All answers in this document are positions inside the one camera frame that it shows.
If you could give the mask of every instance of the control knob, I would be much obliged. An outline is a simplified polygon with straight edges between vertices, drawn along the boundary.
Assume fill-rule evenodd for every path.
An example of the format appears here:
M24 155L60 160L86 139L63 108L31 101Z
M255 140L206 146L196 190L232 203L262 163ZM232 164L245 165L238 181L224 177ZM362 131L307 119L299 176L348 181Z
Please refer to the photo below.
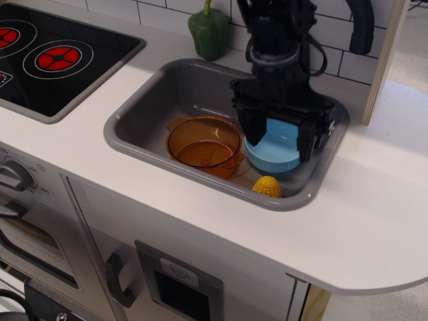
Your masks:
M31 175L17 162L9 160L0 166L0 185L22 192L32 184Z

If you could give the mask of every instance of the stovetop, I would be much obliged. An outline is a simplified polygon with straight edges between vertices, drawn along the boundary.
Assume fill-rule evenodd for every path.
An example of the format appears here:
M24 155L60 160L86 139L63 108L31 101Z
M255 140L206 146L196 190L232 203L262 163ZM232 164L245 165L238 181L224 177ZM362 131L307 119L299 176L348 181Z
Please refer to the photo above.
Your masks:
M0 106L60 121L145 46L139 38L0 6Z

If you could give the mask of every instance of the light blue bowl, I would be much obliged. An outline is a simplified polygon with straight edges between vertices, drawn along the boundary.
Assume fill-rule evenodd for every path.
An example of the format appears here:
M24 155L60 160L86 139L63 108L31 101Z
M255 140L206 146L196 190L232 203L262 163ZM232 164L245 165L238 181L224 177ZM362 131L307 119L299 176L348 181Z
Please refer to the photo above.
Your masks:
M262 171L288 172L300 164L298 136L297 126L281 120L268 119L266 134L256 146L251 145L245 138L247 158Z

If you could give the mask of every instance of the gray sink basin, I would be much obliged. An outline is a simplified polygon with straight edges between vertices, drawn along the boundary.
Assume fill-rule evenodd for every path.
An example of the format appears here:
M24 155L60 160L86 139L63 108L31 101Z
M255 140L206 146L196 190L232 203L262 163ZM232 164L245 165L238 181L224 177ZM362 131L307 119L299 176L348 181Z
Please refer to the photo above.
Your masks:
M166 141L167 124L187 117L220 116L240 130L231 99L229 82L247 74L201 60L177 60L163 66L143 84L111 117L104 127L104 137L115 150L166 171L207 185L244 201L274 211L291 211L308 204L317 194L336 149L349 125L345 108L336 103L336 128L324 139L309 162L282 173L264 173L247 159L238 165L228 180L204 173L170 158ZM262 176L274 176L283 197L276 199L251 190Z

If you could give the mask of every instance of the green bell pepper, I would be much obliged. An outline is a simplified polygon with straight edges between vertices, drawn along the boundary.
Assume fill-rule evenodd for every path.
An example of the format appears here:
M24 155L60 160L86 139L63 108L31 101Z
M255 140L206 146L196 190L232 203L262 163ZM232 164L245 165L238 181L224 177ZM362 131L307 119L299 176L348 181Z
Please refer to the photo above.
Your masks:
M211 0L206 0L204 10L190 16L187 25L195 42L196 53L205 60L213 61L226 52L229 18L211 9L210 4Z

